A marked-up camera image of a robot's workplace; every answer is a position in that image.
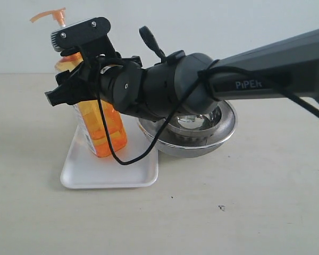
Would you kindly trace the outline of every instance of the robotic arm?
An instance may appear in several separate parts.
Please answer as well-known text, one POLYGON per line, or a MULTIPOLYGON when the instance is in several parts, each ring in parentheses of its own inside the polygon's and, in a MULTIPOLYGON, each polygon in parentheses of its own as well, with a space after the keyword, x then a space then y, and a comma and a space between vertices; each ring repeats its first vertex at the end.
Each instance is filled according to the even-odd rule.
POLYGON ((143 27, 139 30, 142 39, 161 59, 144 69, 138 56, 122 58, 114 50, 107 37, 110 28, 109 21, 100 17, 52 33, 54 49, 62 56, 76 52, 83 56, 83 62, 72 72, 56 76, 58 87, 46 93, 52 106, 100 96, 120 113, 158 121, 170 114, 202 74, 208 76, 203 82, 199 80, 176 116, 209 113, 221 100, 284 97, 265 81, 319 103, 319 29, 213 61, 205 54, 185 55, 182 50, 165 56, 151 32, 143 27), (227 67, 246 69, 265 79, 234 73, 227 67))

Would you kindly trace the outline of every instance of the orange pump nozzle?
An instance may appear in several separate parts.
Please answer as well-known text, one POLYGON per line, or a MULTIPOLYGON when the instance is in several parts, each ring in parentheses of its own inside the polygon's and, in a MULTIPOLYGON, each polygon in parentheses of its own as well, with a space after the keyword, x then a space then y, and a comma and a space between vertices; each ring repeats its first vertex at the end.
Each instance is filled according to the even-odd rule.
POLYGON ((63 28, 63 27, 65 27, 65 10, 66 10, 66 8, 62 8, 62 9, 58 9, 58 10, 41 12, 41 13, 35 15, 33 18, 31 18, 30 21, 33 23, 42 17, 52 15, 53 19, 58 21, 59 25, 63 28))

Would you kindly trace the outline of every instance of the bottle label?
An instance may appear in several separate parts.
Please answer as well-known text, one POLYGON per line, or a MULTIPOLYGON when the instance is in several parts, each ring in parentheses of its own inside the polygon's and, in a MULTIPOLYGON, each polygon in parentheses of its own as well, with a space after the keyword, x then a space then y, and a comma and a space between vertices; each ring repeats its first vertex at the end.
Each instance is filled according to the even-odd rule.
POLYGON ((84 119, 83 119, 83 117, 81 116, 81 113, 80 113, 80 111, 79 111, 78 104, 73 105, 73 108, 74 108, 75 116, 76 116, 77 121, 78 121, 78 126, 79 126, 80 130, 83 132, 83 134, 84 134, 84 136, 85 136, 85 138, 86 138, 86 141, 87 141, 87 144, 88 144, 88 146, 89 146, 89 149, 90 149, 94 154, 96 154, 96 149, 95 149, 94 143, 92 142, 92 139, 91 139, 91 136, 90 136, 90 134, 89 134, 89 131, 88 131, 87 128, 86 128, 84 119))

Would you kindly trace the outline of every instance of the bowl rim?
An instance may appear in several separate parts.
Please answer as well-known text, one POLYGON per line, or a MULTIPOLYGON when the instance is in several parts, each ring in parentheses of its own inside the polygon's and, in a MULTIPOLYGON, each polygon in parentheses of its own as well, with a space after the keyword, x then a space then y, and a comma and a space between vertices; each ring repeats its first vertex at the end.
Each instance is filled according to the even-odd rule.
MULTIPOLYGON (((210 147, 214 147, 214 146, 217 146, 217 145, 221 145, 223 144, 224 142, 226 142, 227 140, 230 139, 230 137, 234 134, 236 128, 237 128, 237 125, 238 125, 238 114, 237 112, 235 111, 235 108, 233 107, 233 105, 228 102, 228 101, 221 101, 219 103, 222 103, 224 102, 225 104, 227 104, 230 109, 232 110, 232 112, 234 113, 234 126, 232 128, 232 130, 229 132, 229 134, 224 137, 223 139, 215 142, 215 143, 211 143, 211 144, 208 144, 208 145, 203 145, 203 146, 191 146, 191 147, 187 147, 187 146, 181 146, 181 145, 175 145, 175 144, 172 144, 172 143, 168 143, 168 142, 165 142, 165 141, 162 141, 160 139, 158 139, 156 141, 156 143, 161 143, 165 146, 168 146, 168 147, 172 147, 172 148, 175 148, 175 149, 184 149, 184 150, 202 150, 202 149, 207 149, 207 148, 210 148, 210 147)), ((143 126, 142 124, 140 123, 140 120, 139 118, 136 118, 137 120, 137 124, 139 126, 139 128, 142 130, 142 132, 148 137, 148 138, 151 138, 152 140, 154 139, 154 136, 152 134, 150 134, 143 126)))

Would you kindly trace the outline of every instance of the orange bottle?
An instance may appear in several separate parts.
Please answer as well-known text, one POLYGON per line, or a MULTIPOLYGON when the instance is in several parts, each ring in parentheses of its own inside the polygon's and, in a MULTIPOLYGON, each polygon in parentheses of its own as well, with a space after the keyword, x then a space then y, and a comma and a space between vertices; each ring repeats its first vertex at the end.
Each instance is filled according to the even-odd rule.
MULTIPOLYGON (((41 17, 52 15, 53 19, 57 20, 61 27, 65 27, 64 10, 65 8, 39 13, 30 19, 30 21, 35 22, 41 17)), ((55 69, 57 72, 63 72, 66 70, 72 71, 82 61, 83 59, 80 53, 62 57, 56 63, 55 69)), ((85 135, 90 150, 97 157, 106 157, 111 155, 105 135, 102 117, 98 107, 98 102, 96 100, 83 101, 73 105, 73 107, 76 112, 78 126, 85 135)), ((113 149, 114 151, 118 151, 124 148, 128 143, 128 138, 122 123, 121 115, 109 103, 102 101, 102 107, 104 110, 106 124, 113 149)))

